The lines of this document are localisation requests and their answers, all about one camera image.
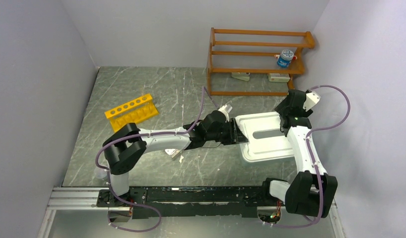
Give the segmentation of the white plastic bin lid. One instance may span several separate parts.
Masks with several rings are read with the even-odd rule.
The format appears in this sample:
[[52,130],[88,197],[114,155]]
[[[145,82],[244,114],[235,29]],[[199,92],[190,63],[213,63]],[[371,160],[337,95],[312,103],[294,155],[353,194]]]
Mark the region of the white plastic bin lid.
[[280,130],[277,112],[240,115],[235,121],[248,139],[240,144],[242,160],[247,165],[293,158],[290,142]]

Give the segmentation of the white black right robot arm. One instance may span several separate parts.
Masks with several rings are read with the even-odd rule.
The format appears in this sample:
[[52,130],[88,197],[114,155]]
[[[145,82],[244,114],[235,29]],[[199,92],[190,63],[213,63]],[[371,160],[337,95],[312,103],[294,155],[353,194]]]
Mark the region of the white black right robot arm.
[[261,201],[265,205],[284,205],[290,214],[324,218],[336,193],[336,177],[328,175],[312,141],[309,116],[320,96],[313,91],[291,89],[275,107],[280,131],[291,145],[297,175],[291,183],[267,178],[262,183]]

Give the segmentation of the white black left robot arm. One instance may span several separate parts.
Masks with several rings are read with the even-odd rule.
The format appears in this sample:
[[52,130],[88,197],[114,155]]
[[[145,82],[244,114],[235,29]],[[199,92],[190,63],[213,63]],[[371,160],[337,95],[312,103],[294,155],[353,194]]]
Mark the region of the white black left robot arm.
[[222,145],[247,143],[249,140],[234,118],[215,110],[204,119],[170,130],[147,130],[128,123],[102,145],[101,153],[109,165],[110,200],[124,206],[130,199],[129,172],[142,155],[165,149],[202,148],[208,141]]

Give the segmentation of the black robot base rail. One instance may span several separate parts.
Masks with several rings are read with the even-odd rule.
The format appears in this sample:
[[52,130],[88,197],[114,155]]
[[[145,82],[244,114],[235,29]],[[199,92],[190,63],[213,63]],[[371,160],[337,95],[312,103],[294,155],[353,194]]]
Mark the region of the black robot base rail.
[[272,197],[266,186],[132,186],[118,200],[108,189],[98,193],[96,206],[112,216],[132,219],[194,216],[271,218],[280,215],[284,203]]

